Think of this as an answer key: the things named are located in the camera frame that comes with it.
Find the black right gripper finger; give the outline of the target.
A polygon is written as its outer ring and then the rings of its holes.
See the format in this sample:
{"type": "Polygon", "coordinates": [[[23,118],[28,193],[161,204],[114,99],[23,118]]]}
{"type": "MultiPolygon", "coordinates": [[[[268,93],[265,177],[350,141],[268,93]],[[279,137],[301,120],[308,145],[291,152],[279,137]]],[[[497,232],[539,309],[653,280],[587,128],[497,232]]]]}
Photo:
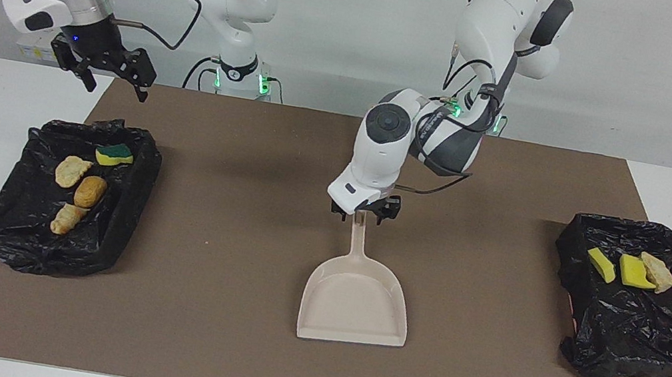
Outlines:
{"type": "Polygon", "coordinates": [[[125,81],[133,86],[139,102],[143,103],[147,100],[148,89],[151,88],[156,77],[157,73],[146,50],[136,49],[128,52],[125,81]]]}
{"type": "Polygon", "coordinates": [[[83,57],[79,61],[67,39],[60,33],[52,39],[51,48],[61,70],[73,73],[82,81],[86,90],[92,93],[97,87],[97,82],[89,69],[89,58],[83,57]]]}

